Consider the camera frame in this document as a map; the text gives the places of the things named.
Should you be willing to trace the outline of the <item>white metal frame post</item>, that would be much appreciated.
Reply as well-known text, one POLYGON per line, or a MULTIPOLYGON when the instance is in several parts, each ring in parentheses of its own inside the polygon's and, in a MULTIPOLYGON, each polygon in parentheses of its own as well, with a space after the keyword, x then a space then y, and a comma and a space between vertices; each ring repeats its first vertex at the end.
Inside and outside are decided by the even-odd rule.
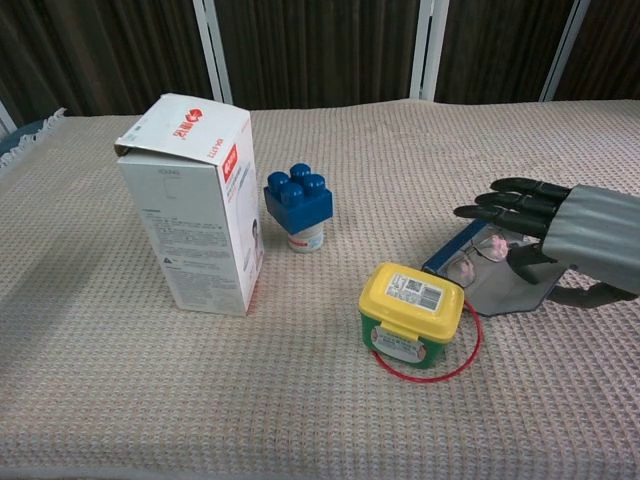
POLYGON ((0 100, 0 139, 7 137, 17 130, 17 126, 9 114, 4 103, 0 100))
POLYGON ((214 0, 192 0, 213 99, 233 104, 229 73, 214 0))
POLYGON ((591 0, 573 0, 546 80, 539 96, 540 102, 549 102, 554 100, 590 4, 591 0))
POLYGON ((433 102, 444 45, 450 0, 420 0, 409 98, 433 102))

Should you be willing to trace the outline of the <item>beige waffle tablecloth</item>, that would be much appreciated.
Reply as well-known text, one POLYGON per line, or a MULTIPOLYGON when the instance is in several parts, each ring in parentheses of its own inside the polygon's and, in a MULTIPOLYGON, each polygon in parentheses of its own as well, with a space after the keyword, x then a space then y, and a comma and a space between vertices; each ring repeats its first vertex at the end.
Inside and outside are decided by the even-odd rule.
POLYGON ((420 385, 361 340, 383 261, 420 266, 500 177, 640 196, 640 100, 255 111, 257 175, 305 162, 334 216, 263 215, 249 313, 176 307, 116 163, 71 117, 0 169, 0 478, 640 480, 640 301, 464 318, 420 385))

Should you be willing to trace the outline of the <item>white carton box red print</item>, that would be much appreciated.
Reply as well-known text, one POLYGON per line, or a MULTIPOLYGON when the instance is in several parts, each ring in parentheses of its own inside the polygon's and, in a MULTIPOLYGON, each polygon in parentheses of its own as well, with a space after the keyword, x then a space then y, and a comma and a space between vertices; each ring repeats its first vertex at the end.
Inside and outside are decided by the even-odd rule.
POLYGON ((177 306, 246 315, 264 257, 249 112, 165 93, 114 150, 177 306))

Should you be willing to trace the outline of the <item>blue table padding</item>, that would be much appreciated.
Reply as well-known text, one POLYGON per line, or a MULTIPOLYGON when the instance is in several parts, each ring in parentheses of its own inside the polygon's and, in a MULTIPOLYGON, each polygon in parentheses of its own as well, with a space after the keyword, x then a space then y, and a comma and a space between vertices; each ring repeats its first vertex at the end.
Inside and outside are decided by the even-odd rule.
POLYGON ((18 128, 0 141, 0 158, 22 155, 47 135, 49 127, 50 120, 42 119, 18 128))

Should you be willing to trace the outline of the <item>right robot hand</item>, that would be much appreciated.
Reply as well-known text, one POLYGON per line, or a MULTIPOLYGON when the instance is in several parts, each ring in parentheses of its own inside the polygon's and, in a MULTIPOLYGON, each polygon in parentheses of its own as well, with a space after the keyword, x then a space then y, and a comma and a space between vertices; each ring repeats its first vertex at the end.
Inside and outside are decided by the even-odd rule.
POLYGON ((596 281, 555 287, 551 301, 589 309, 640 298, 640 197, 522 177, 500 178, 490 189, 454 214, 535 238, 508 251, 514 273, 531 282, 533 265, 558 264, 596 281))

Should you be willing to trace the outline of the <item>blue grey glasses case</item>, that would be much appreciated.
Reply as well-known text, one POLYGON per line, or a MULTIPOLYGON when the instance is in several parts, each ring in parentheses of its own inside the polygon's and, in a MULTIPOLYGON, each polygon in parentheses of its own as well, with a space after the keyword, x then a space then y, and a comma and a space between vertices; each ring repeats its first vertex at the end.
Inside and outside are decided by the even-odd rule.
POLYGON ((462 287, 465 298, 478 314, 485 317, 537 309, 563 276, 566 268, 558 263, 514 266, 508 261, 510 251, 532 246, 536 240, 482 220, 472 221, 457 233, 423 263, 421 270, 447 279, 445 267, 448 262, 468 247, 472 239, 479 240, 492 233, 500 233, 507 240, 507 257, 497 264, 482 267, 478 278, 470 286, 462 287))

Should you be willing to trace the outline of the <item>yellow lid green container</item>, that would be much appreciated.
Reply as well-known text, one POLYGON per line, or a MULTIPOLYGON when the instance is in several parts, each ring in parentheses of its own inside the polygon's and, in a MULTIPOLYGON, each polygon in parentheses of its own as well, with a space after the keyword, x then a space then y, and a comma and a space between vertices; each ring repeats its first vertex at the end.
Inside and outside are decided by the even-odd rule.
POLYGON ((458 284, 392 262, 379 264, 359 296, 361 338, 374 359, 389 374, 416 384, 448 381, 477 359, 484 340, 482 322, 458 284), (476 341, 467 359, 452 371, 432 377, 403 373, 390 359, 424 370, 435 366, 456 336, 460 319, 469 313, 476 341))

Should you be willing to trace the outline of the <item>blue toy building block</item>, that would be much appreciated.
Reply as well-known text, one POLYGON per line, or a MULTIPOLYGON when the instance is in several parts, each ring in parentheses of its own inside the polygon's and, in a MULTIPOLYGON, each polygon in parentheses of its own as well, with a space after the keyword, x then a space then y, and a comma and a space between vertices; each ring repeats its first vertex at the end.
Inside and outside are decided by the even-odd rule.
POLYGON ((319 250, 324 224, 333 217, 333 194, 325 178, 306 163, 289 172, 274 171, 263 189, 267 211, 287 233, 289 247, 298 253, 319 250))

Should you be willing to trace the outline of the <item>eyeglasses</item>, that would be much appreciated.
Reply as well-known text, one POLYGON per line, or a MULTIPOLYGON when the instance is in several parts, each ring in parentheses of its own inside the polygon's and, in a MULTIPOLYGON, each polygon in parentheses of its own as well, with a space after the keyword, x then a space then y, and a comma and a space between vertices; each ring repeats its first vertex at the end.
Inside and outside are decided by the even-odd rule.
POLYGON ((472 239, 468 247, 448 262, 445 276, 466 288, 478 278, 482 267, 505 260, 508 250, 508 242, 500 233, 485 235, 479 240, 472 239))

